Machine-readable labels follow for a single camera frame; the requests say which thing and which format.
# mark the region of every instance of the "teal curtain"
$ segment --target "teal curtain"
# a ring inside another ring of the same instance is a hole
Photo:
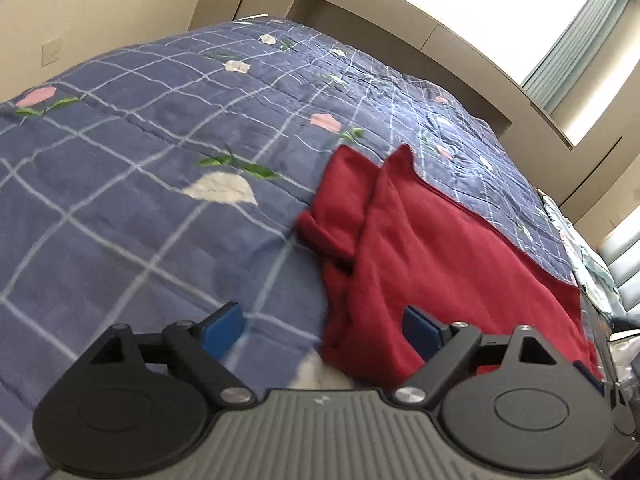
[[[629,0],[588,0],[522,87],[553,112],[604,44]]]

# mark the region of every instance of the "light switch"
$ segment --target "light switch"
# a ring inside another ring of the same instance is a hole
[[[42,66],[50,65],[60,59],[62,51],[62,38],[47,41],[42,45]]]

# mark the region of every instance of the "folded red shirt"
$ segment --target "folded red shirt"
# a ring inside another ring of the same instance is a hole
[[[491,334],[530,324],[570,362],[597,370],[579,289],[423,181],[406,145],[381,168],[341,146],[298,231],[322,258],[321,355],[350,376],[393,388],[423,364],[402,335],[409,304]]]

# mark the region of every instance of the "silver screw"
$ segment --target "silver screw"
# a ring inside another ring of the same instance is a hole
[[[417,386],[403,386],[394,392],[394,397],[402,404],[420,404],[427,398],[427,392]]]
[[[195,323],[190,319],[181,319],[180,321],[176,321],[175,325],[180,328],[191,328]]]
[[[254,398],[254,394],[247,388],[233,386],[222,390],[220,397],[229,404],[246,404]]]

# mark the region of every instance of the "bed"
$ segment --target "bed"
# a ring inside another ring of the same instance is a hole
[[[377,163],[409,144],[418,174],[571,282],[535,190],[442,88],[269,16],[115,50],[0,105],[0,478],[45,473],[31,413],[115,322],[235,300],[248,329],[225,365],[259,394],[317,385],[326,297],[292,227],[341,143]]]

